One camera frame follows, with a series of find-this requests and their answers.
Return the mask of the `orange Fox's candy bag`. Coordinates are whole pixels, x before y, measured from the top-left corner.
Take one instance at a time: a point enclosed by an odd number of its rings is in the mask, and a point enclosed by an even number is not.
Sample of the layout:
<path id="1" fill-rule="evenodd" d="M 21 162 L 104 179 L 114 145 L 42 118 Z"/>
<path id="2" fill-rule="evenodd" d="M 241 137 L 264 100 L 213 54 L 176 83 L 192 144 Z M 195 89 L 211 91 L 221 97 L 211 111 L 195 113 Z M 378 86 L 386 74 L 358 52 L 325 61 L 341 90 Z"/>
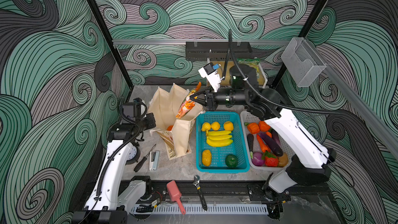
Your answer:
<path id="1" fill-rule="evenodd" d="M 182 102 L 182 104 L 177 112 L 177 115 L 176 115 L 177 119 L 181 119 L 195 107 L 195 102 L 190 99 L 190 96 L 197 93 L 201 89 L 201 86 L 202 86 L 202 83 L 199 82 L 198 85 L 194 89 L 192 89 L 188 93 L 188 95 L 185 97 L 184 101 Z"/>

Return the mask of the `cream floral grocery bag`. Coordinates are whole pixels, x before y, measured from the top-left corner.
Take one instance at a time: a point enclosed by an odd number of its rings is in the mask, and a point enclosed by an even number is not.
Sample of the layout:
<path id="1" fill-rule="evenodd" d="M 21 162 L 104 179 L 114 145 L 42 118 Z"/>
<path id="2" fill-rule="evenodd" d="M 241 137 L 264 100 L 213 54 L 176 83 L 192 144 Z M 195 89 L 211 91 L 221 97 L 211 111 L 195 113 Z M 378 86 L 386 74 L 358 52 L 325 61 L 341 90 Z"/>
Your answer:
<path id="1" fill-rule="evenodd" d="M 192 153 L 189 138 L 196 118 L 204 113 L 202 105 L 197 103 L 184 117 L 176 118 L 177 112 L 188 93 L 188 89 L 175 84 L 169 91 L 158 87 L 149 102 L 148 112 L 154 114 L 156 123 L 156 127 L 150 133 L 157 133 L 163 140 L 169 160 Z M 173 125 L 173 128 L 168 131 L 167 128 L 170 125 Z"/>

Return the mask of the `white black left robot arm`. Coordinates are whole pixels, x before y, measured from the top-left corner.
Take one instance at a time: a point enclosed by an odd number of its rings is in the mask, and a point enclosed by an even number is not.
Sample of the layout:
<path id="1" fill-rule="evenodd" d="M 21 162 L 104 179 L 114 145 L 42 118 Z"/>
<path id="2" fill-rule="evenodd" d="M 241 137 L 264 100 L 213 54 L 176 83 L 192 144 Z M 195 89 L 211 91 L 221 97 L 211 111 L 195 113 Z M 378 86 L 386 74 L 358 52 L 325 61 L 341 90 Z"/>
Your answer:
<path id="1" fill-rule="evenodd" d="M 119 188 L 126 164 L 140 158 L 143 132 L 156 126 L 154 115 L 140 98 L 120 105 L 119 114 L 123 123 L 108 132 L 106 156 L 95 187 L 83 210 L 73 214 L 74 224 L 125 224 L 129 211 L 147 192 L 144 179 L 131 181 L 123 192 Z"/>

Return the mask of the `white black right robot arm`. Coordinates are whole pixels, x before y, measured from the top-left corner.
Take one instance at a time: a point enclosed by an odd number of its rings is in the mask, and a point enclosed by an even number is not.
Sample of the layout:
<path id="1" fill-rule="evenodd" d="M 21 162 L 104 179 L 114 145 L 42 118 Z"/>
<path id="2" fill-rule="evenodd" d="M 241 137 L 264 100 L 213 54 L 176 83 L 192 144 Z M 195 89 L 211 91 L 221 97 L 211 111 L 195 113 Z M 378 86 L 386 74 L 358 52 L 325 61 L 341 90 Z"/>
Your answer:
<path id="1" fill-rule="evenodd" d="M 234 62 L 234 68 L 238 71 L 238 80 L 244 85 L 239 89 L 236 87 L 217 90 L 206 88 L 190 96 L 190 99 L 203 105 L 209 111 L 215 111 L 219 105 L 242 105 L 251 114 L 270 125 L 294 151 L 290 165 L 276 174 L 271 174 L 263 185 L 262 192 L 267 206 L 280 206 L 284 201 L 289 201 L 291 198 L 287 190 L 292 186 L 312 186 L 327 182 L 337 153 L 334 149 L 321 145 L 293 113 L 330 115 L 332 111 L 288 106 L 276 90 L 255 86 L 255 78 L 238 63 L 231 30 L 228 37 L 227 58 L 231 58 Z"/>

